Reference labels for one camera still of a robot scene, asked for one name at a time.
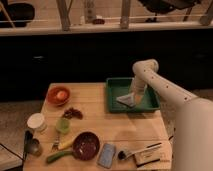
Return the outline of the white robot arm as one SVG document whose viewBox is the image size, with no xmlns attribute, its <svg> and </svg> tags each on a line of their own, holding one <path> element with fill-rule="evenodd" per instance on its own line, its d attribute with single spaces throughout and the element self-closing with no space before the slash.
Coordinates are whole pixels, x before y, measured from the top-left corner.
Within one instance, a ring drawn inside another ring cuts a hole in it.
<svg viewBox="0 0 213 171">
<path fill-rule="evenodd" d="M 213 171 L 213 101 L 160 76 L 155 59 L 133 64 L 133 88 L 151 86 L 176 108 L 171 171 Z"/>
</svg>

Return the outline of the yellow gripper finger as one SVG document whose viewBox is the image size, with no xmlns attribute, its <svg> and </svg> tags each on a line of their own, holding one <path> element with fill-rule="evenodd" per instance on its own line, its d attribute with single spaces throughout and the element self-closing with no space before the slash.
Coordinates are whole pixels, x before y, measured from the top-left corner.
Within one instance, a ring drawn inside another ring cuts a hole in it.
<svg viewBox="0 0 213 171">
<path fill-rule="evenodd" d="M 143 98 L 143 95 L 142 94 L 134 94 L 134 104 L 135 105 L 138 105 L 141 103 L 142 101 L 142 98 Z"/>
</svg>

